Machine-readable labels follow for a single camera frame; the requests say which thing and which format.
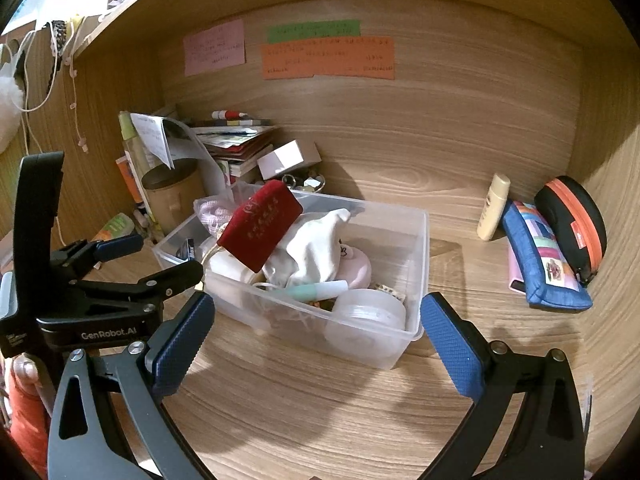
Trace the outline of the orange sleeve forearm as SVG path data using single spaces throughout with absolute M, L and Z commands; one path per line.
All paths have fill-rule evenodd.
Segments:
M 12 408 L 10 435 L 38 476 L 47 479 L 47 412 L 37 393 L 27 392 L 13 379 L 6 391 Z

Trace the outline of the person left hand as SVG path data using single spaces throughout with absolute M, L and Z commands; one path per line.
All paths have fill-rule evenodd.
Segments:
M 53 413 L 56 389 L 40 359 L 22 353 L 11 361 L 10 372 L 24 393 L 36 396 L 49 416 Z

